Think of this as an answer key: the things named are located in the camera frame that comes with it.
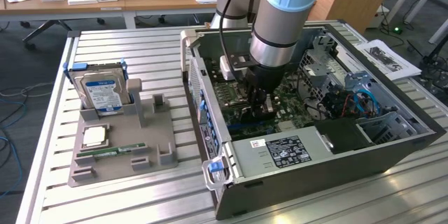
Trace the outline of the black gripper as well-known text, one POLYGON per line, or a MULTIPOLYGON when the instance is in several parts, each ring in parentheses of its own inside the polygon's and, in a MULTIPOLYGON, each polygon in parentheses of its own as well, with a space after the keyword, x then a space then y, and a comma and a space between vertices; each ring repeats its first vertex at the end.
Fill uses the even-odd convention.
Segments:
POLYGON ((286 73, 286 67, 253 66, 247 70, 247 94, 254 98, 259 93, 273 94, 279 87, 286 73))

